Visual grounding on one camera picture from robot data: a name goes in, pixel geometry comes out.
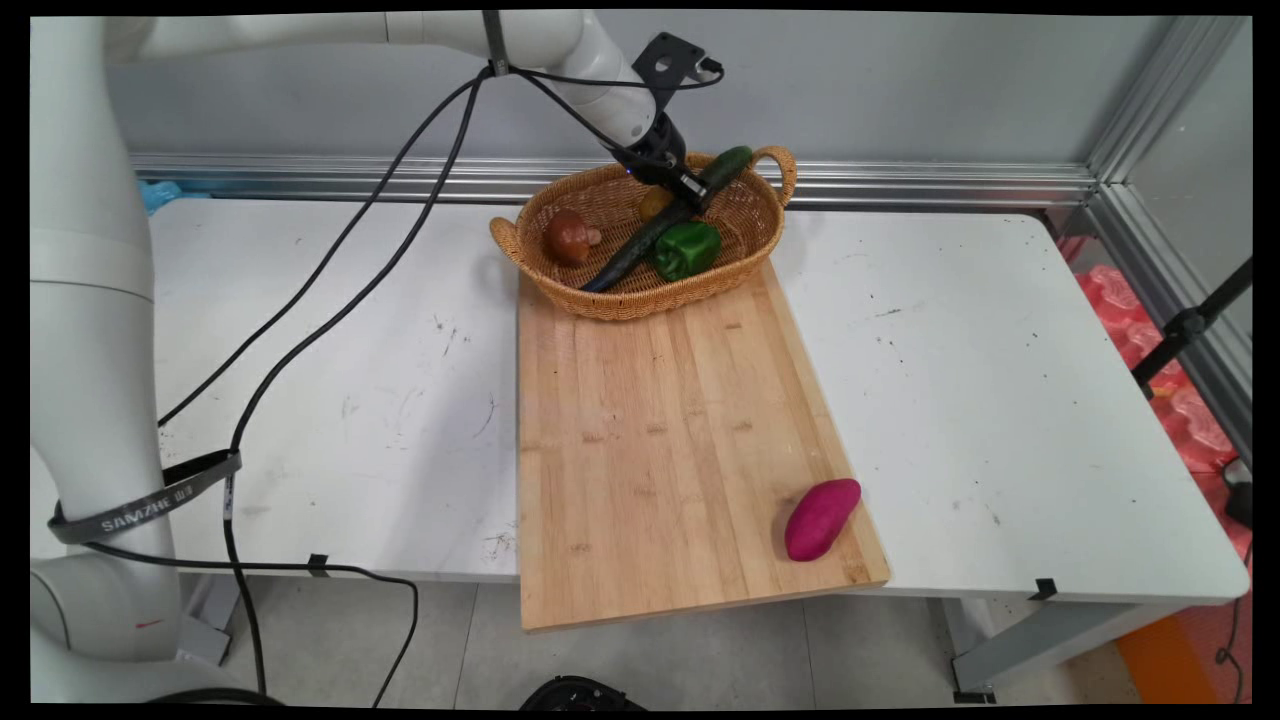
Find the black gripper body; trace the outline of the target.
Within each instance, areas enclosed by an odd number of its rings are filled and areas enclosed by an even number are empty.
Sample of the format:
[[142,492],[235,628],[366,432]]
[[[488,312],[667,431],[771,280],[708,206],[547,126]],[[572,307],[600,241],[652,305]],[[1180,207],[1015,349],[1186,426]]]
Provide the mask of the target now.
[[609,141],[608,149],[613,159],[641,184],[676,190],[687,174],[684,136],[666,111],[635,143],[623,146],[620,141]]

